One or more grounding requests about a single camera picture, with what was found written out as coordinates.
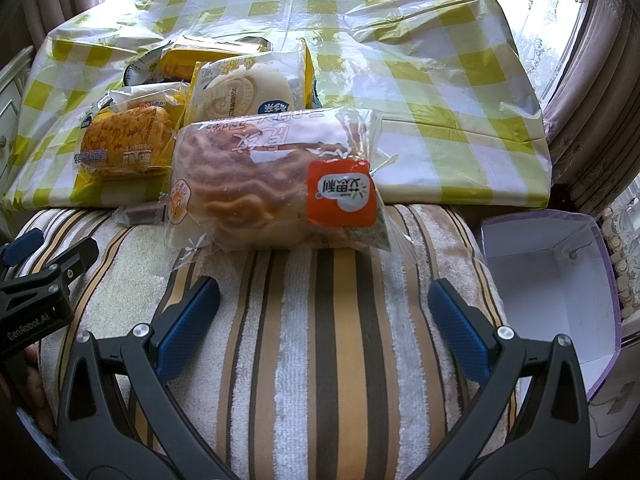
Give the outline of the person's left hand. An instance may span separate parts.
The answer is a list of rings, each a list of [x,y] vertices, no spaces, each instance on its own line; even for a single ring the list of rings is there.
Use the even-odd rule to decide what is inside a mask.
[[[47,437],[53,438],[55,423],[50,405],[44,391],[38,365],[38,351],[34,344],[25,349],[26,359],[26,411],[32,416],[38,429]]]

